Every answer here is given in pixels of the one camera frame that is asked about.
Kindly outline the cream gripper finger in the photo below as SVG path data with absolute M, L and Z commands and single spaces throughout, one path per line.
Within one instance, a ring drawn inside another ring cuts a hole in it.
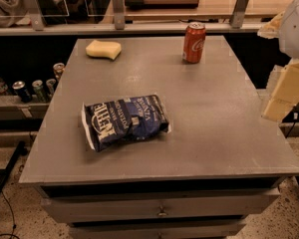
M 283 16 L 284 11 L 277 14 L 274 18 L 272 18 L 258 30 L 257 35 L 265 39 L 278 38 Z
M 262 116 L 282 121 L 299 104 L 299 59 L 292 59 L 286 66 L 275 66 L 266 85 Z

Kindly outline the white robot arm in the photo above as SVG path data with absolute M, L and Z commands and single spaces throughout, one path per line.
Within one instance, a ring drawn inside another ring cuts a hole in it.
M 259 30 L 266 39 L 277 38 L 279 50 L 291 58 L 281 70 L 274 70 L 267 82 L 269 98 L 262 111 L 268 120 L 282 121 L 299 104 L 299 0 L 293 0 Z

